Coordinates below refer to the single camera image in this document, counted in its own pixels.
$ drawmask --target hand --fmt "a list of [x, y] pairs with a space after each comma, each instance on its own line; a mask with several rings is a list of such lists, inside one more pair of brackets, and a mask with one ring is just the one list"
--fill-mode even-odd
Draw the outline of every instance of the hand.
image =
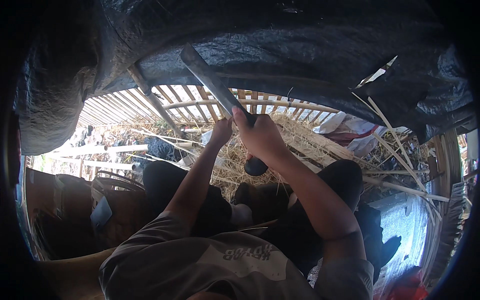
[[230, 137], [232, 137], [232, 121], [233, 118], [229, 120], [223, 118], [218, 121], [213, 127], [212, 136], [208, 144], [216, 146], [219, 149], [225, 145], [230, 140]]
[[240, 131], [240, 138], [251, 155], [272, 168], [275, 168], [275, 163], [291, 155], [276, 124], [268, 115], [258, 115], [257, 122], [250, 127], [241, 109], [234, 107], [232, 112]]

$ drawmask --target black tarp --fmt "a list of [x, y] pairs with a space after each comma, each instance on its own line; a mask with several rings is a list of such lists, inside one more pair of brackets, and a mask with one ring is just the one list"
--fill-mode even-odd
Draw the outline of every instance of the black tarp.
[[135, 83], [199, 84], [179, 59], [191, 42], [229, 87], [324, 104], [382, 124], [350, 92], [393, 57], [392, 67], [355, 89], [394, 127], [420, 142], [470, 122], [472, 96], [456, 50], [421, 0], [55, 1], [18, 80], [22, 151], [66, 141], [82, 102]]

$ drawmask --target person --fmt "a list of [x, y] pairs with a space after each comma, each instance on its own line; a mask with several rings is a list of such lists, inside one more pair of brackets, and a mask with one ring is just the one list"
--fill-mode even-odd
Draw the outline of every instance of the person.
[[[249, 153], [280, 173], [298, 200], [258, 237], [237, 231], [234, 205], [209, 186], [232, 134], [232, 118], [217, 122], [190, 171], [168, 163], [145, 169], [147, 196], [162, 212], [101, 265], [106, 299], [372, 299], [373, 266], [353, 215], [363, 191], [359, 166], [341, 160], [315, 174], [268, 115], [249, 127], [240, 109], [233, 114]], [[321, 257], [312, 288], [305, 277]]]

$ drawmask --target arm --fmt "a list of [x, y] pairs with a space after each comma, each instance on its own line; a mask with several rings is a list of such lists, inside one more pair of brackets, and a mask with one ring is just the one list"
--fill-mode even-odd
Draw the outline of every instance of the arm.
[[207, 195], [216, 156], [232, 136], [232, 119], [223, 119], [215, 124], [209, 143], [165, 208], [165, 211], [171, 211], [185, 220], [189, 228], [195, 223], [198, 210]]
[[249, 152], [279, 172], [297, 194], [310, 223], [324, 239], [324, 261], [365, 259], [360, 227], [353, 213], [323, 180], [293, 156], [270, 117], [260, 115], [253, 128], [241, 110], [234, 109], [234, 118]]

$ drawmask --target machete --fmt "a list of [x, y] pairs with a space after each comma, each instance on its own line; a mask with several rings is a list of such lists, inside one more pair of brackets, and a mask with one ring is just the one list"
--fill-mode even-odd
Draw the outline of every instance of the machete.
[[[231, 116], [233, 116], [232, 108], [236, 106], [243, 111], [247, 117], [248, 124], [251, 127], [255, 125], [257, 120], [256, 115], [247, 112], [190, 43], [185, 44], [185, 47], [180, 53], [180, 58], [190, 72], [210, 90], [220, 105], [223, 106]], [[267, 171], [268, 166], [260, 159], [252, 157], [247, 160], [244, 169], [249, 175], [260, 176]]]

